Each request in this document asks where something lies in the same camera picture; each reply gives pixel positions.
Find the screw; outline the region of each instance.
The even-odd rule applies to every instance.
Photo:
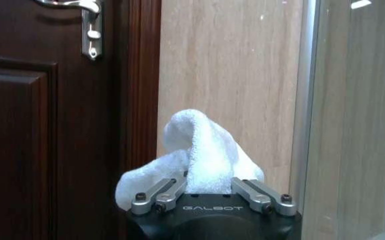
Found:
[[[291,203],[292,197],[291,197],[288,194],[282,194],[282,195],[280,195],[280,201],[282,201],[283,203]]]
[[[271,214],[271,213],[272,213],[272,210],[274,210],[274,207],[272,207],[272,204],[271,204],[270,202],[266,203],[266,204],[263,204],[263,206],[261,206],[261,213],[263,213],[264,215]]]
[[[136,200],[145,200],[145,193],[144,192],[139,192],[136,194]]]
[[[171,195],[169,194],[161,194],[161,195],[159,195],[159,198],[161,198],[163,200],[167,200],[171,198]]]
[[[161,214],[163,212],[165,212],[165,205],[159,203],[155,205],[155,209],[156,213]]]
[[[267,201],[267,196],[266,195],[256,195],[255,196],[255,200],[260,201],[260,202],[266,202]]]

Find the glass door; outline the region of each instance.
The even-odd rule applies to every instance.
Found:
[[[385,0],[320,0],[304,240],[385,240]]]

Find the towel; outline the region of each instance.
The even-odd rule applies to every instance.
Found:
[[[136,193],[145,192],[163,178],[181,178],[185,171],[188,194],[229,194],[232,177],[264,180],[261,169],[231,134],[195,109],[171,117],[163,145],[168,154],[120,177],[114,199],[125,211]]]

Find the lever handle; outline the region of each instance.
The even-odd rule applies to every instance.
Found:
[[[81,9],[82,48],[81,53],[94,61],[102,54],[102,5],[101,0],[50,1],[33,0],[53,9]]]
[[[76,1],[49,1],[49,0],[34,0],[37,4],[57,9],[82,9],[90,13],[98,14],[101,12],[101,6],[93,0],[76,0]]]

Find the door handle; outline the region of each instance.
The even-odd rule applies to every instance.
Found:
[[[81,9],[81,53],[93,61],[102,54],[102,2],[101,0],[34,0],[49,8]]]

